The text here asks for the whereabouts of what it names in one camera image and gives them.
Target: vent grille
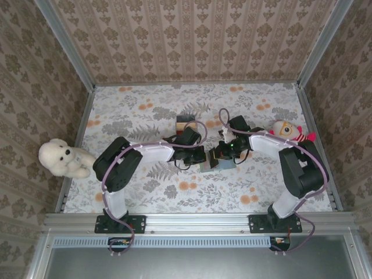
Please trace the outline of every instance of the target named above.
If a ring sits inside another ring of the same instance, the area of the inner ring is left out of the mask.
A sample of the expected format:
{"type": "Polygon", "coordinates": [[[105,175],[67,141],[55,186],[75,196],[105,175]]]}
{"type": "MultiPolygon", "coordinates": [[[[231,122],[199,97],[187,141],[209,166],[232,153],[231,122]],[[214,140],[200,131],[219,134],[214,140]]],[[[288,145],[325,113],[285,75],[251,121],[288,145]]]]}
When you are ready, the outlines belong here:
{"type": "MultiPolygon", "coordinates": [[[[53,248],[108,248],[109,237],[56,237],[53,248]]],[[[133,248],[265,248],[270,237],[142,237],[133,248]]]]}

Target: metal strip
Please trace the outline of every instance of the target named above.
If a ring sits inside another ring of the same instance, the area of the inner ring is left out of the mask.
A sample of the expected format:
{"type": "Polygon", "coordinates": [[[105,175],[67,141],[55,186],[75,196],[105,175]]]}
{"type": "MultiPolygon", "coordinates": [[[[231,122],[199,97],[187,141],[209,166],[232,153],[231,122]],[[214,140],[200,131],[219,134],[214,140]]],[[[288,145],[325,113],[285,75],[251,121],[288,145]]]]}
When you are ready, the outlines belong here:
{"type": "Polygon", "coordinates": [[[67,57],[70,59],[87,91],[92,93],[94,90],[94,79],[91,77],[84,61],[67,34],[60,18],[58,17],[58,13],[54,10],[49,0],[35,0],[35,2],[65,51],[67,57]]]}
{"type": "Polygon", "coordinates": [[[359,235],[344,236],[350,260],[357,279],[372,278],[371,263],[359,235]]]}
{"type": "Polygon", "coordinates": [[[52,253],[54,237],[51,235],[41,236],[36,247],[33,261],[28,270],[27,279],[43,279],[47,272],[47,267],[52,253]]]}
{"type": "Polygon", "coordinates": [[[333,195],[334,202],[336,204],[337,210],[343,211],[342,203],[341,203],[341,200],[340,200],[339,195],[338,195],[338,191],[337,191],[337,188],[336,188],[336,185],[335,185],[335,181],[333,179],[331,168],[330,168],[330,165],[328,164],[327,156],[326,156],[326,153],[324,151],[323,144],[321,143],[320,136],[319,136],[319,133],[318,133],[318,129],[316,127],[315,120],[314,120],[314,117],[313,117],[313,113],[311,111],[309,101],[307,100],[307,97],[306,97],[306,94],[305,94],[305,90],[303,89],[303,87],[300,87],[300,88],[296,87],[296,90],[297,90],[298,99],[300,101],[300,105],[301,105],[301,108],[302,108],[302,113],[303,113],[303,116],[304,116],[305,121],[306,121],[306,125],[307,125],[307,127],[309,128],[310,131],[316,133],[315,146],[318,149],[320,157],[323,160],[325,168],[327,169],[328,174],[330,176],[330,181],[328,183],[328,189],[330,189],[332,191],[332,195],[333,195]]]}
{"type": "MultiPolygon", "coordinates": [[[[239,236],[250,235],[248,215],[258,213],[221,213],[221,214],[146,214],[146,231],[144,236],[239,236]]],[[[43,233],[58,236],[92,236],[97,213],[48,214],[45,219],[43,233]]],[[[345,235],[350,230],[357,230],[351,212],[303,212],[301,215],[316,225],[316,235],[345,235]]],[[[308,235],[312,229],[310,224],[302,223],[303,233],[308,235]]],[[[121,237],[128,234],[107,234],[121,237]]],[[[254,234],[254,236],[270,236],[272,234],[254,234]]]]}
{"type": "MultiPolygon", "coordinates": [[[[110,237],[55,237],[53,248],[108,248],[110,237]]],[[[268,248],[270,237],[143,237],[132,248],[268,248]]]]}
{"type": "Polygon", "coordinates": [[[277,84],[277,83],[297,83],[296,80],[223,80],[223,81],[159,81],[155,83],[97,83],[97,87],[110,86],[146,86],[146,85],[189,85],[189,84],[277,84]]]}
{"type": "MultiPolygon", "coordinates": [[[[81,144],[83,143],[85,129],[87,128],[89,116],[90,116],[92,106],[93,106],[94,96],[95,96],[94,91],[88,95],[87,103],[85,104],[83,116],[81,118],[79,130],[77,131],[77,134],[76,134],[75,147],[81,147],[81,144]]],[[[62,183],[62,187],[59,193],[55,213],[60,213],[61,211],[63,211],[62,206],[65,202],[65,198],[67,199],[67,195],[70,190],[71,182],[72,182],[71,178],[65,177],[63,179],[63,183],[62,183]]]]}
{"type": "Polygon", "coordinates": [[[309,81],[310,76],[318,65],[321,57],[326,51],[328,45],[330,44],[334,34],[336,33],[339,25],[344,19],[347,11],[349,10],[353,0],[339,0],[337,1],[335,8],[333,9],[327,23],[325,24],[322,32],[319,35],[312,52],[307,59],[301,74],[298,77],[298,83],[300,87],[305,87],[306,83],[309,81]]]}

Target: wire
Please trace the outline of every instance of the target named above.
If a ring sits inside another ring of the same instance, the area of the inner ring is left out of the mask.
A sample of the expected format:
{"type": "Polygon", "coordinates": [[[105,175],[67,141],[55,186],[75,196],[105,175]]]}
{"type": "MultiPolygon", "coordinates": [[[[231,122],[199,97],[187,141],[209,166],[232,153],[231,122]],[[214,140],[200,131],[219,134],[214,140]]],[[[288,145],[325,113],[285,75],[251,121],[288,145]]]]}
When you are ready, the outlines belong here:
{"type": "Polygon", "coordinates": [[[177,166],[177,162],[176,162],[176,161],[174,161],[174,166],[175,166],[176,168],[178,168],[179,170],[189,170],[190,167],[191,167],[191,165],[189,165],[186,169],[181,169],[180,167],[177,166]]]}
{"type": "Polygon", "coordinates": [[[229,112],[228,112],[228,110],[226,109],[226,108],[222,108],[222,109],[220,109],[219,110],[219,119],[220,119],[220,121],[221,121],[221,123],[222,123],[222,125],[225,127],[225,128],[227,128],[227,129],[229,129],[229,130],[231,130],[231,131],[233,131],[233,132],[236,132],[236,133],[240,133],[240,134],[246,134],[246,135],[263,135],[263,136],[265,136],[265,137],[268,137],[268,138],[272,138],[272,139],[274,139],[274,140],[276,140],[276,141],[278,141],[278,142],[283,142],[283,143],[285,143],[285,144],[288,144],[288,145],[290,145],[290,146],[292,146],[292,147],[294,147],[294,148],[297,148],[297,149],[299,149],[300,151],[302,151],[304,154],[306,154],[306,155],[308,155],[308,157],[310,157],[311,158],[311,160],[318,166],[318,168],[320,169],[320,172],[321,172],[321,174],[322,174],[322,176],[323,176],[323,186],[318,190],[318,191],[315,191],[314,193],[312,193],[312,194],[309,194],[309,195],[306,195],[305,196],[305,198],[295,207],[295,209],[294,209],[294,212],[295,212],[295,214],[296,214],[296,216],[298,216],[300,219],[302,219],[302,220],[304,220],[304,221],[306,221],[306,222],[308,222],[308,223],[310,223],[312,226],[313,226],[313,229],[312,229],[312,231],[310,232],[310,234],[305,238],[305,240],[300,244],[300,245],[298,245],[297,247],[295,247],[295,248],[293,248],[293,249],[290,249],[290,250],[288,250],[288,251],[286,251],[285,253],[288,253],[288,252],[292,252],[292,251],[295,251],[295,250],[297,250],[298,248],[300,248],[302,245],[304,245],[311,237],[312,237],[312,235],[314,234],[314,232],[315,232],[315,224],[313,223],[313,222],[311,222],[310,220],[308,220],[308,219],[306,219],[306,218],[304,218],[304,217],[302,217],[301,215],[299,215],[296,211],[309,199],[309,198],[311,198],[311,197],[313,197],[313,196],[316,196],[316,195],[318,195],[318,194],[320,194],[320,193],[322,193],[325,189],[326,189],[326,187],[327,187],[327,184],[328,184],[328,180],[327,180],[327,173],[326,173],[326,171],[324,170],[324,167],[323,167],[323,165],[314,157],[314,155],[312,155],[309,151],[307,151],[305,148],[303,148],[303,147],[301,147],[301,146],[299,146],[299,145],[297,145],[296,143],[294,143],[294,142],[292,142],[292,141],[289,141],[289,140],[286,140],[286,139],[282,139],[282,138],[279,138],[279,137],[276,137],[275,135],[271,135],[270,133],[268,133],[268,132],[263,132],[263,131],[260,131],[260,132],[255,132],[255,133],[253,133],[253,132],[245,132],[245,131],[239,131],[239,130],[236,130],[236,129],[233,129],[233,128],[231,128],[227,123],[228,123],[228,121],[230,120],[230,114],[229,114],[229,112]],[[223,119],[222,119],[222,117],[221,117],[221,113],[222,113],[222,111],[225,111],[226,112],[226,114],[227,114],[227,121],[226,122],[224,122],[223,121],[223,119]]]}
{"type": "Polygon", "coordinates": [[[315,233],[315,224],[314,224],[312,221],[310,221],[309,219],[307,219],[307,218],[301,216],[301,215],[298,214],[297,212],[295,212],[295,214],[296,214],[297,217],[299,217],[299,218],[302,219],[303,221],[308,222],[309,224],[311,224],[313,228],[312,228],[310,234],[309,234],[309,235],[308,235],[308,236],[307,236],[307,237],[306,237],[306,238],[305,238],[305,239],[304,239],[304,240],[303,240],[303,241],[302,241],[298,246],[296,246],[296,247],[294,247],[294,248],[292,248],[292,249],[290,249],[290,250],[283,251],[283,250],[280,249],[279,247],[277,247],[277,246],[275,246],[275,245],[271,245],[271,247],[273,247],[273,248],[275,248],[276,250],[282,252],[283,255],[286,254],[286,253],[291,253],[291,252],[296,251],[297,249],[303,247],[304,244],[307,243],[307,241],[308,241],[308,240],[313,236],[313,234],[315,233]]]}
{"type": "Polygon", "coordinates": [[[246,154],[245,154],[245,157],[244,157],[243,161],[240,161],[239,163],[235,162],[235,158],[234,158],[234,159],[233,159],[234,164],[241,164],[241,163],[244,163],[245,160],[248,158],[248,153],[249,153],[249,150],[246,151],[246,154]]]}
{"type": "MultiPolygon", "coordinates": [[[[144,144],[134,144],[134,145],[131,145],[128,148],[126,148],[123,151],[121,151],[120,154],[115,157],[114,161],[108,167],[105,175],[103,176],[102,184],[101,184],[101,189],[102,189],[102,197],[103,197],[103,203],[105,205],[105,210],[106,210],[108,216],[110,216],[111,219],[113,219],[114,221],[116,221],[116,222],[124,225],[125,227],[127,227],[130,230],[130,233],[131,233],[131,240],[130,240],[128,246],[121,253],[126,253],[130,249],[130,247],[132,246],[132,244],[134,242],[134,230],[126,222],[121,221],[120,219],[116,218],[112,214],[112,212],[110,211],[110,209],[109,209],[109,205],[108,205],[108,202],[107,202],[107,199],[106,199],[106,195],[105,195],[108,192],[107,191],[107,187],[106,187],[105,184],[106,184],[107,177],[109,176],[109,173],[112,171],[112,169],[114,168],[114,166],[117,163],[117,161],[119,161],[124,156],[125,153],[127,153],[128,151],[130,151],[130,150],[132,150],[134,148],[137,148],[137,147],[141,147],[141,146],[169,146],[169,147],[195,148],[195,147],[198,147],[198,146],[202,145],[207,140],[208,129],[205,126],[204,123],[202,123],[200,121],[197,121],[197,120],[193,120],[193,121],[188,122],[185,125],[184,129],[188,125],[190,125],[191,123],[200,124],[200,125],[203,126],[203,128],[205,130],[205,135],[204,135],[203,139],[199,143],[197,143],[195,145],[180,145],[180,144],[170,144],[170,143],[167,143],[167,142],[149,142],[149,143],[144,143],[144,144]]],[[[110,250],[110,252],[114,253],[114,251],[112,251],[112,245],[110,245],[109,250],[110,250]]]]}

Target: small box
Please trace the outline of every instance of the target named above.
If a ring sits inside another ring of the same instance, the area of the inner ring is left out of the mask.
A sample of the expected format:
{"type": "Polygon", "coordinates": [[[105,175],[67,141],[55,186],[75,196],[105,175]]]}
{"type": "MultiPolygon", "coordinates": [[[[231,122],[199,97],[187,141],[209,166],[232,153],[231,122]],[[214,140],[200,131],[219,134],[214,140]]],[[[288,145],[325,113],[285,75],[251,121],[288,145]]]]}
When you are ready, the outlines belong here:
{"type": "MultiPolygon", "coordinates": [[[[176,116],[176,134],[180,135],[185,129],[185,125],[195,120],[195,115],[177,115],[176,116]]],[[[196,123],[191,123],[188,127],[193,128],[195,131],[198,130],[196,123]]]]}

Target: table surface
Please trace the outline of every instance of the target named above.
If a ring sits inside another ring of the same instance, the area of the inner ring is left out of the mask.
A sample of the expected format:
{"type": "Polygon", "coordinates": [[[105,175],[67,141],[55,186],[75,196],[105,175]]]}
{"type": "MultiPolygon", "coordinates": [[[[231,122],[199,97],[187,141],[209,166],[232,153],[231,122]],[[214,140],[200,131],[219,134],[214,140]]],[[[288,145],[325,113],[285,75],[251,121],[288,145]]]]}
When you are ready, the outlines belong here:
{"type": "MultiPolygon", "coordinates": [[[[220,140],[220,108],[243,115],[253,127],[267,130],[275,120],[307,128],[293,84],[205,84],[98,87],[83,148],[98,157],[118,136],[152,142],[175,134],[176,115],[192,113],[208,127],[206,150],[220,140]]],[[[65,213],[102,212],[101,183],[95,173],[74,179],[65,213]]],[[[199,166],[179,171],[173,163],[142,165],[126,186],[131,213],[266,212],[284,189],[280,163],[251,152],[236,169],[201,173],[199,166]]],[[[300,211],[331,211],[328,195],[307,201],[300,211]]]]}

